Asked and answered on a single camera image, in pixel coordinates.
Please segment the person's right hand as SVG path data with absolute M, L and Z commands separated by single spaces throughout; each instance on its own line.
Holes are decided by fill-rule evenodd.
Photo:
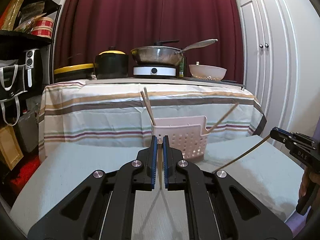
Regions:
M 302 176 L 302 181 L 301 181 L 300 188 L 299 188 L 299 198 L 305 196 L 305 194 L 306 194 L 308 185 L 310 184 L 309 174 L 310 174 L 310 169 L 308 167 L 305 167 L 304 173 Z

